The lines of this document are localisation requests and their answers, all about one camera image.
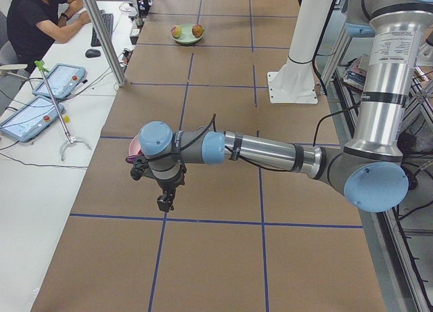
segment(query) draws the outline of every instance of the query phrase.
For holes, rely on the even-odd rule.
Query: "black keyboard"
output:
[[[113,34],[113,22],[114,22],[114,15],[112,13],[104,13],[101,14],[102,16],[102,22],[104,23],[104,26],[106,27],[108,36],[112,36]],[[101,45],[101,41],[97,38],[96,30],[93,28],[92,30],[92,40],[90,42],[90,46],[97,47]]]

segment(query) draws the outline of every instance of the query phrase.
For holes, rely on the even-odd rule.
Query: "watch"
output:
[[[60,14],[60,16],[61,17],[63,16],[66,19],[66,21],[69,21],[69,17],[65,13]]]

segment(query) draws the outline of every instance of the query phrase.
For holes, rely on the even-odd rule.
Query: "person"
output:
[[[59,4],[67,3],[67,10],[58,16]],[[82,0],[12,0],[7,13],[7,36],[21,64],[27,71],[35,69],[55,41],[66,43],[82,26],[90,22],[83,11],[71,24],[67,21],[83,8]]]

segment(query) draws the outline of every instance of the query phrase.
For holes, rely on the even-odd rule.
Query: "black shirt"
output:
[[[28,64],[26,69],[35,69],[35,60],[41,60],[54,39],[36,27],[36,24],[50,20],[58,24],[59,4],[68,0],[12,0],[7,13],[7,36],[14,47],[20,63]]]

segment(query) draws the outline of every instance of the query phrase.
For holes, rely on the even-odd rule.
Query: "computer mouse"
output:
[[[86,54],[85,54],[87,58],[99,57],[100,55],[101,55],[101,51],[94,48],[90,48],[86,50]]]

